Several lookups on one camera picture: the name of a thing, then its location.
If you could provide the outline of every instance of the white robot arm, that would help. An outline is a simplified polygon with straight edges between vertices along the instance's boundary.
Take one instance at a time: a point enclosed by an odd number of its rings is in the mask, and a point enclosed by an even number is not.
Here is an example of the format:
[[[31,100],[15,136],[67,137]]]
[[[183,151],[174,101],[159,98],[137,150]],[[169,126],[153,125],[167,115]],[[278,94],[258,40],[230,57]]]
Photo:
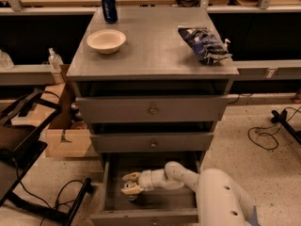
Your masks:
[[[254,214],[254,201],[222,170],[206,169],[197,174],[172,161],[164,169],[134,172],[122,180],[125,184],[121,191],[126,195],[187,185],[196,193],[202,226],[251,226],[247,221]]]

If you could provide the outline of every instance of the drawer cabinet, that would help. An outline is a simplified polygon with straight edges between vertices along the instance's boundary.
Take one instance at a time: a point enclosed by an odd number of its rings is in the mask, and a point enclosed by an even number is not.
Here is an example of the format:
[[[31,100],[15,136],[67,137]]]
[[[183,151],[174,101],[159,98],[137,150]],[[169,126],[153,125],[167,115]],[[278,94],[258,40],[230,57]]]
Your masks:
[[[98,10],[75,54],[67,77],[104,169],[95,225],[198,222],[195,195],[186,186],[142,192],[134,202],[120,192],[123,175],[171,160],[198,171],[226,109],[237,70],[231,59],[200,65],[177,35],[183,22],[207,26],[218,37],[201,8],[121,8],[115,24],[103,22]],[[87,46],[91,33],[106,28],[127,37],[112,55]]]

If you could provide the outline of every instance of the drawer handle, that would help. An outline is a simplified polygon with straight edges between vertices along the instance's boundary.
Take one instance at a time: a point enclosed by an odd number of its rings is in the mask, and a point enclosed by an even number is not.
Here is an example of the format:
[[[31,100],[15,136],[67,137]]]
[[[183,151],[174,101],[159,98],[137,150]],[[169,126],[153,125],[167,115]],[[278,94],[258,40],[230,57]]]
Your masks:
[[[150,109],[150,113],[152,115],[155,115],[155,114],[157,114],[157,112],[158,112],[158,109],[156,107],[152,106],[151,109]]]
[[[150,144],[150,146],[152,148],[155,148],[156,146],[158,146],[158,142],[157,141],[152,141],[151,144]]]

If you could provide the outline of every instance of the floor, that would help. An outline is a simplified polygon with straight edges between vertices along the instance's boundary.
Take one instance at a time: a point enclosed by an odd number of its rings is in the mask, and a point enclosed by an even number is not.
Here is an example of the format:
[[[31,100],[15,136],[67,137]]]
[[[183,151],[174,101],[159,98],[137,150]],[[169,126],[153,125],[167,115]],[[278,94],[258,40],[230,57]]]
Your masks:
[[[241,185],[256,202],[261,226],[301,225],[301,146],[283,127],[275,134],[276,140],[260,137],[259,130],[251,131],[251,137],[266,148],[271,149],[278,143],[274,150],[265,150],[248,138],[250,128],[274,125],[271,123],[272,110],[280,113],[286,107],[299,108],[300,105],[292,104],[291,98],[290,94],[231,95],[224,117],[216,126],[211,149],[201,166],[203,170],[221,169]],[[287,110],[290,118],[293,110]],[[300,118],[300,113],[296,113],[290,120],[295,130],[301,130]],[[85,180],[86,177],[93,180],[95,190],[85,196],[72,225],[90,226],[93,224],[89,215],[99,210],[103,191],[103,169],[97,158],[64,159],[42,155],[23,183],[32,193],[54,204],[62,186],[70,180]],[[68,185],[61,194],[61,202],[73,199],[79,187],[77,182]],[[26,194],[20,186],[15,192],[24,199],[42,203]],[[57,224],[14,210],[13,205],[6,202],[0,208],[0,225]]]

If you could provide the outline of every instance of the bowl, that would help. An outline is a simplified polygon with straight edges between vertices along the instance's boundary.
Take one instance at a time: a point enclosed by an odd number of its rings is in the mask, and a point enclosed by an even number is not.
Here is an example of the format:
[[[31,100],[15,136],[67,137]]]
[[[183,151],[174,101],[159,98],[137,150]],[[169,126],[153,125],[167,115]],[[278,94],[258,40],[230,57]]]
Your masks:
[[[102,54],[113,54],[125,41],[125,35],[114,29],[100,30],[87,37],[87,45]]]

